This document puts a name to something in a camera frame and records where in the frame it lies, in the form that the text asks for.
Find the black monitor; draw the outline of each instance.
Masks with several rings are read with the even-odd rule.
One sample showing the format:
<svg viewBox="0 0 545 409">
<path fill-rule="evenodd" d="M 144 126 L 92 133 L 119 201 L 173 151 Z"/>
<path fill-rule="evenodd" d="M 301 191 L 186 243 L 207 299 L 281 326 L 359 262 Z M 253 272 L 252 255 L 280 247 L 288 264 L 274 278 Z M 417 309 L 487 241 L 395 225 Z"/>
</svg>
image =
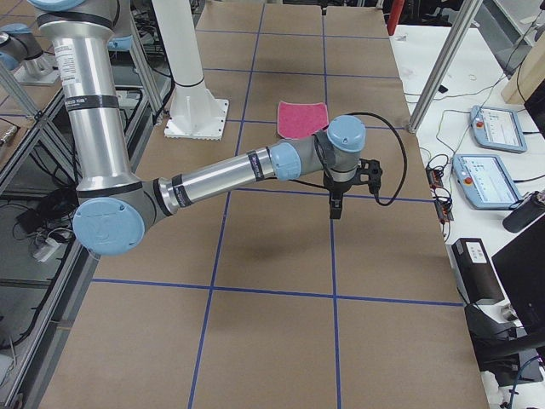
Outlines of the black monitor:
<svg viewBox="0 0 545 409">
<path fill-rule="evenodd" d="M 545 216 L 499 250 L 492 263 L 524 328 L 496 322 L 479 305 L 467 305 L 465 313 L 480 370 L 506 386 L 536 351 L 545 358 Z M 533 361 L 520 383 L 541 381 Z"/>
<path fill-rule="evenodd" d="M 492 263 L 533 347 L 545 357 L 545 216 L 499 250 Z"/>
</svg>

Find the pink cloth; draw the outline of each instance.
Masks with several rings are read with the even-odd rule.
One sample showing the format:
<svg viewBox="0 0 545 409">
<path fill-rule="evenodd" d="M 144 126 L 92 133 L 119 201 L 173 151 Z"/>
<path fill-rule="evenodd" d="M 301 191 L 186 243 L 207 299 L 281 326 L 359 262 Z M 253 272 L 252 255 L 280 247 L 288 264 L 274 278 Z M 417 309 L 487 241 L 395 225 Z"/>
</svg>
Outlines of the pink cloth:
<svg viewBox="0 0 545 409">
<path fill-rule="evenodd" d="M 286 139 L 301 139 L 321 130 L 329 123 L 327 106 L 318 104 L 278 104 L 278 134 Z"/>
</svg>

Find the black box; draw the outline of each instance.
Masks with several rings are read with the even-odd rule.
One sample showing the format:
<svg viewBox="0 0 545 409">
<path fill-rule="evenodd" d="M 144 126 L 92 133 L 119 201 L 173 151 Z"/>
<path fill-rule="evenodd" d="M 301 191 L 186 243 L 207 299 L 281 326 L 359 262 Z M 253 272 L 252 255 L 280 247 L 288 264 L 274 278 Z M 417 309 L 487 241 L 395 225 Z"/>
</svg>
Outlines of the black box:
<svg viewBox="0 0 545 409">
<path fill-rule="evenodd" d="M 459 239 L 451 248 L 470 303 L 492 305 L 505 298 L 481 239 Z"/>
<path fill-rule="evenodd" d="M 26 234 L 36 232 L 45 223 L 43 217 L 41 217 L 34 209 L 26 210 L 15 219 L 23 230 L 25 230 Z"/>
</svg>

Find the red object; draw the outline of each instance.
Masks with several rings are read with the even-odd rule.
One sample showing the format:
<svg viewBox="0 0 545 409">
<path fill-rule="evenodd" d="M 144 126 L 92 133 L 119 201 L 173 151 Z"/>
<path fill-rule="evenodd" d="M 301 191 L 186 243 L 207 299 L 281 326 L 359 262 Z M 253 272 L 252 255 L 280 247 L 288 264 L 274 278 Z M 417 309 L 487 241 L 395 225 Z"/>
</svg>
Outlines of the red object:
<svg viewBox="0 0 545 409">
<path fill-rule="evenodd" d="M 392 9 L 390 10 L 390 17 L 388 18 L 388 36 L 392 36 L 395 33 L 395 27 L 398 26 L 399 17 L 401 17 L 401 12 L 403 11 L 403 6 L 405 0 L 394 0 L 392 4 Z"/>
<path fill-rule="evenodd" d="M 286 139 L 301 139 L 329 123 L 327 106 L 318 104 L 278 104 L 278 134 Z"/>
</svg>

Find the light blue joint cap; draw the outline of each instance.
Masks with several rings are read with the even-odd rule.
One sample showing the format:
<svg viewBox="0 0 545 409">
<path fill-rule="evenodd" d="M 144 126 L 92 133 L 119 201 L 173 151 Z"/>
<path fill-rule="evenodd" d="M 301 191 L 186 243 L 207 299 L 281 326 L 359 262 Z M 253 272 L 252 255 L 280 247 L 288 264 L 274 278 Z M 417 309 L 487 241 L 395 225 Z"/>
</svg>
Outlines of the light blue joint cap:
<svg viewBox="0 0 545 409">
<path fill-rule="evenodd" d="M 334 147 L 349 153 L 358 153 L 365 145 L 365 125 L 352 115 L 341 115 L 330 122 L 327 136 Z"/>
<path fill-rule="evenodd" d="M 28 28 L 26 24 L 23 23 L 14 23 L 7 24 L 4 27 L 0 27 L 0 32 L 6 32 L 8 34 L 30 34 L 32 33 L 31 29 Z"/>
<path fill-rule="evenodd" d="M 94 198 L 77 208 L 74 233 L 81 244 L 105 256 L 123 254 L 136 247 L 146 228 L 140 213 L 113 198 Z"/>
<path fill-rule="evenodd" d="M 26 0 L 43 11 L 67 11 L 79 6 L 85 0 Z"/>
<path fill-rule="evenodd" d="M 133 45 L 133 36 L 113 38 L 108 42 L 109 51 L 129 51 Z"/>
<path fill-rule="evenodd" d="M 299 153 L 288 142 L 280 142 L 269 148 L 274 174 L 280 181 L 301 176 Z"/>
<path fill-rule="evenodd" d="M 0 53 L 0 61 L 10 71 L 14 70 L 19 66 L 19 62 L 17 62 L 14 57 L 6 53 Z"/>
</svg>

